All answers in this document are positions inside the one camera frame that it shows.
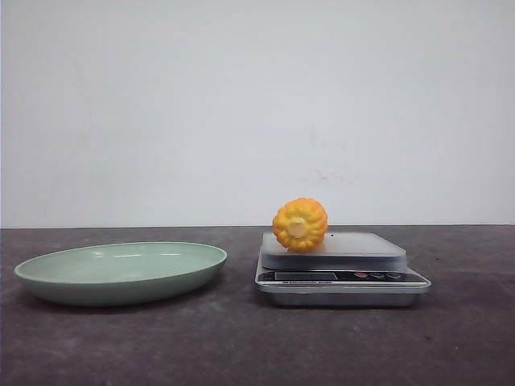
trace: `green plate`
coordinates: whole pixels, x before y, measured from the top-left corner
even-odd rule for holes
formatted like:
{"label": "green plate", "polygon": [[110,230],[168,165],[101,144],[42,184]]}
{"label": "green plate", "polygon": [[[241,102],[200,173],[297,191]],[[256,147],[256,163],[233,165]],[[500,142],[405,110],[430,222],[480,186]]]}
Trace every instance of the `green plate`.
{"label": "green plate", "polygon": [[14,272],[38,298],[74,306],[118,306],[183,294],[210,281],[227,253],[193,243],[127,243],[69,249],[25,261]]}

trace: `white wall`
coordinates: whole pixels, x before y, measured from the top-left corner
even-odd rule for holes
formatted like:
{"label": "white wall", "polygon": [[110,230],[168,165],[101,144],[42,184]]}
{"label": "white wall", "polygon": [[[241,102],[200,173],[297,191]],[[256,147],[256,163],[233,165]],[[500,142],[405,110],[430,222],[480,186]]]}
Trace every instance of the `white wall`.
{"label": "white wall", "polygon": [[514,1],[2,1],[2,226],[515,223]]}

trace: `scale platform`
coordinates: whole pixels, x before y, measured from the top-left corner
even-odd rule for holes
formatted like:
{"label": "scale platform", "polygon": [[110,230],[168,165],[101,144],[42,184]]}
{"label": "scale platform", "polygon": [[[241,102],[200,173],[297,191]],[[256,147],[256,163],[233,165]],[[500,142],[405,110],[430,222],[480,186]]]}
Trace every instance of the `scale platform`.
{"label": "scale platform", "polygon": [[404,249],[363,232],[328,233],[309,253],[265,233],[255,281],[280,306],[412,306],[431,286],[407,267]]}

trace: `dark table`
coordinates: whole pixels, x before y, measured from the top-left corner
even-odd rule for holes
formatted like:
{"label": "dark table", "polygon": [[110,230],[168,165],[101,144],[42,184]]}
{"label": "dark table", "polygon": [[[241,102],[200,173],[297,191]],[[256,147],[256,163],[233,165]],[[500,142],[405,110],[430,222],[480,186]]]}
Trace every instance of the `dark table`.
{"label": "dark table", "polygon": [[[2,231],[3,385],[515,384],[515,226],[333,227],[375,232],[433,282],[407,309],[276,308],[254,274],[266,228]],[[57,306],[21,261],[86,245],[183,240],[225,249],[221,274],[139,306]]]}

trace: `plate rim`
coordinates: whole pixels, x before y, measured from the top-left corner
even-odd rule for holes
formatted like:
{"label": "plate rim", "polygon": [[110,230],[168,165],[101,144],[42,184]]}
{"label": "plate rim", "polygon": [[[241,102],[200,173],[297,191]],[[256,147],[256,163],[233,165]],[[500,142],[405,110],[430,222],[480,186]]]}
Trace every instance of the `plate rim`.
{"label": "plate rim", "polygon": [[[100,247],[109,247],[114,245],[131,245],[131,244],[189,244],[189,245],[198,245],[201,247],[208,247],[212,249],[216,249],[220,252],[222,252],[222,258],[210,265],[206,265],[205,267],[202,267],[201,269],[195,269],[192,271],[188,271],[185,273],[178,273],[174,275],[165,275],[160,277],[151,277],[151,278],[144,278],[144,279],[127,279],[127,280],[118,280],[118,281],[55,281],[55,280],[48,280],[48,279],[42,279],[40,277],[35,277],[31,275],[26,275],[25,273],[21,273],[20,269],[23,268],[24,265],[28,265],[31,262],[43,259],[45,257],[61,254],[61,253],[67,253],[71,251],[77,251],[77,250],[83,250],[83,249],[91,249],[91,248],[100,248]],[[201,271],[204,271],[206,269],[210,269],[213,267],[216,267],[220,264],[223,264],[227,260],[227,252],[223,250],[222,248],[216,247],[214,245],[210,244],[201,244],[201,243],[193,243],[193,242],[187,242],[187,241],[131,241],[128,243],[112,243],[112,244],[99,244],[99,245],[87,245],[85,247],[79,247],[79,248],[69,248],[69,249],[63,249],[61,251],[55,251],[50,253],[45,253],[43,255],[39,255],[36,257],[32,257],[26,261],[22,261],[21,263],[17,264],[14,267],[14,274],[19,277],[20,279],[26,280],[26,281],[32,281],[36,283],[45,283],[45,284],[53,284],[53,285],[116,285],[116,284],[125,284],[125,283],[138,283],[138,282],[144,282],[144,281],[156,281],[156,280],[163,280],[163,279],[169,279],[173,277],[181,277],[184,275],[189,275],[192,273],[198,273]]]}

